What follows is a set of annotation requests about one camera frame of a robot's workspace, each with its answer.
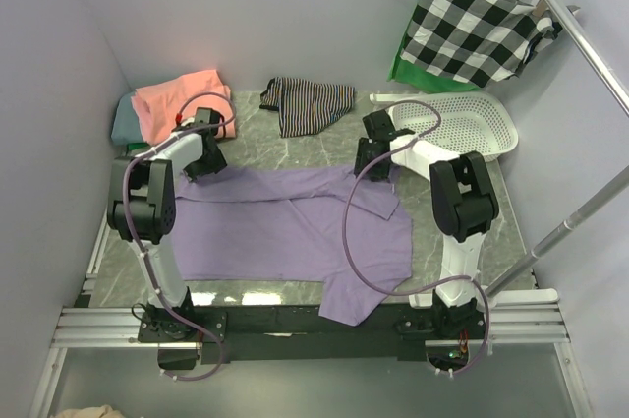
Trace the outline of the purple t shirt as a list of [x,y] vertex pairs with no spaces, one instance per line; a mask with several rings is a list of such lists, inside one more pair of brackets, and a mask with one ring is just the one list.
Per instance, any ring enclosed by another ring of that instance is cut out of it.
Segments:
[[186,280],[317,281],[319,313],[349,326],[412,275],[412,219],[388,182],[349,166],[228,167],[180,178],[171,232]]

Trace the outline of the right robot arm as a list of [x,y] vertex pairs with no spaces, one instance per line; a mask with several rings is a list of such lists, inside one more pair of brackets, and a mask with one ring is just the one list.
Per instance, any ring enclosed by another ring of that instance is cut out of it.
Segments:
[[477,151],[459,155],[430,142],[441,117],[419,134],[396,129],[385,110],[363,118],[366,135],[359,139],[354,175],[380,182],[397,164],[429,181],[433,220],[443,235],[439,281],[431,292],[430,327],[440,337],[458,335],[475,323],[483,290],[478,287],[481,247],[499,203],[484,157]]

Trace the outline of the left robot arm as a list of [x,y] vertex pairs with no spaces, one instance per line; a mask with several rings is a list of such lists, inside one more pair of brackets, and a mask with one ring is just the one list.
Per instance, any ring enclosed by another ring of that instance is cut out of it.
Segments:
[[162,143],[112,164],[106,219],[134,250],[148,288],[143,321],[196,328],[190,289],[177,266],[170,233],[176,221],[176,183],[220,172],[227,162],[216,138],[234,118],[210,108],[176,117]]

